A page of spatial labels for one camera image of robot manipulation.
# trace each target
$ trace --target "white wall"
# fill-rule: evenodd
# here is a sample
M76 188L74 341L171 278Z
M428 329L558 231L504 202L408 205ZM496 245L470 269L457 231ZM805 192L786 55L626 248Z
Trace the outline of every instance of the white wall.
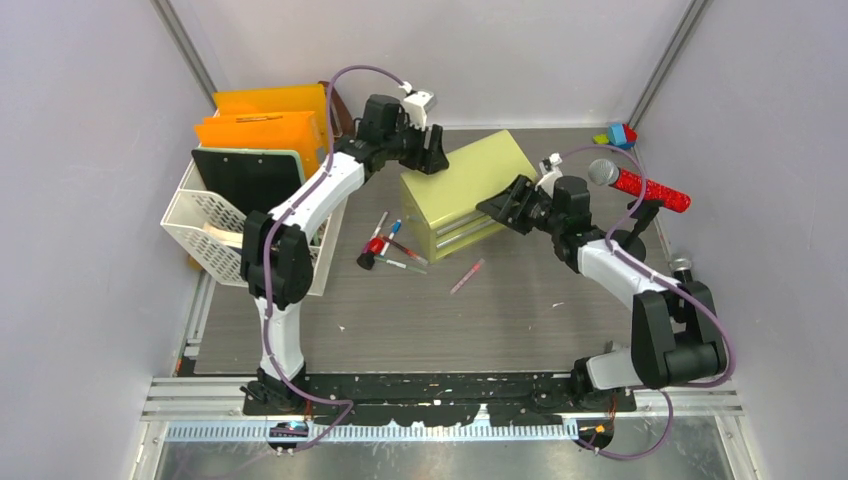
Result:
M386 68L439 99L448 126L625 120L689 0L172 0L219 90ZM361 115L392 83L345 77Z
M196 276L158 226L211 111L146 1L0 3L0 478L125 475Z
M771 478L845 478L848 4L716 1L640 126L662 220L738 344Z

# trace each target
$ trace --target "green box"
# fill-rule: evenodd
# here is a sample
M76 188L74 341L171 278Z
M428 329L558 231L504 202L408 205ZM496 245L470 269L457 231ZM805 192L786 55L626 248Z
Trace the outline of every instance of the green box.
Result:
M506 130L448 154L450 168L435 175L401 174L404 229L430 262L478 242L504 227L479 212L479 202L502 192L516 175L537 173Z

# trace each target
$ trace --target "brown leather strap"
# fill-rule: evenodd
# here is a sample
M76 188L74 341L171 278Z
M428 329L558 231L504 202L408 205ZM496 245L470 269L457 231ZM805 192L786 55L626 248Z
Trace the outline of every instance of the brown leather strap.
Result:
M324 92L326 93L329 82L321 81L318 83L324 85ZM356 128L353 125L353 117L350 116L350 111L337 90L333 90L331 101L330 123L333 126L333 136L339 138L342 135L354 135Z

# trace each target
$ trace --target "blue marker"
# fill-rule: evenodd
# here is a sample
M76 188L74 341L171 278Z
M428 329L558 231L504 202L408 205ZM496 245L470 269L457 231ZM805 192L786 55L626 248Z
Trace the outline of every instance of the blue marker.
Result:
M395 238L395 234L400 230L400 219L398 218L394 225L392 225L392 233L389 234L389 240L393 240ZM383 247L383 251L380 252L381 257L386 256L386 252L389 250L389 242L386 242L386 245Z

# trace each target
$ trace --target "box lid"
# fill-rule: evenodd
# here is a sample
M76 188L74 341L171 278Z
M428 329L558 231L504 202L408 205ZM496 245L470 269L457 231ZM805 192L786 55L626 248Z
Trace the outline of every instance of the box lid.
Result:
M435 175L404 172L410 196L431 228L458 219L477 204L500 193L522 174L536 179L536 169L506 130L447 155L450 168Z

